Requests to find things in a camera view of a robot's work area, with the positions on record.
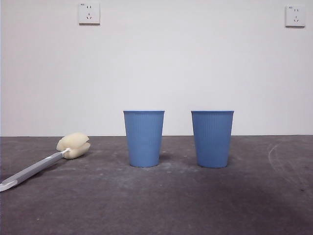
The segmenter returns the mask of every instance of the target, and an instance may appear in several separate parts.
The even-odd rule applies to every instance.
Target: gray handle
[[[58,160],[60,160],[62,157],[63,157],[63,155],[61,152],[54,153],[54,154],[50,155],[49,157],[46,157],[45,159],[42,159],[41,161],[29,166],[28,168],[25,168],[24,170],[20,171],[19,173],[12,175],[11,177],[2,181],[2,184],[7,184],[7,183],[10,183],[12,181],[17,181],[17,183],[15,185],[18,185],[21,182],[23,182],[24,180],[27,180],[29,177],[38,173],[39,171],[53,165]]]

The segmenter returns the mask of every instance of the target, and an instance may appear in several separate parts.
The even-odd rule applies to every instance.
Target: cup rim
[[[235,112],[234,110],[191,110],[192,113],[226,113],[226,112]]]
[[[165,110],[124,110],[123,112],[165,112]]]

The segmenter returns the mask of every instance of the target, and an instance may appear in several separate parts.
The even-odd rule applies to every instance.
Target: sponge
[[[59,140],[57,150],[64,151],[70,148],[70,151],[64,153],[63,157],[66,159],[75,159],[89,150],[90,143],[87,143],[88,140],[88,136],[83,133],[73,133]]]

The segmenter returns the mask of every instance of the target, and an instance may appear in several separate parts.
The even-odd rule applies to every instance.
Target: concrete floor
[[[59,138],[2,138],[1,179]],[[2,235],[312,235],[313,136],[232,137],[228,167],[196,164],[193,137],[164,137],[160,164],[128,164],[125,137],[91,137],[2,192]]]

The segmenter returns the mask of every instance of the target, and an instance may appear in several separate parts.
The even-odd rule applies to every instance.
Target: ribbed cup
[[[191,111],[198,165],[227,166],[234,111]]]
[[[158,165],[162,142],[164,111],[124,111],[130,164],[136,167]]]

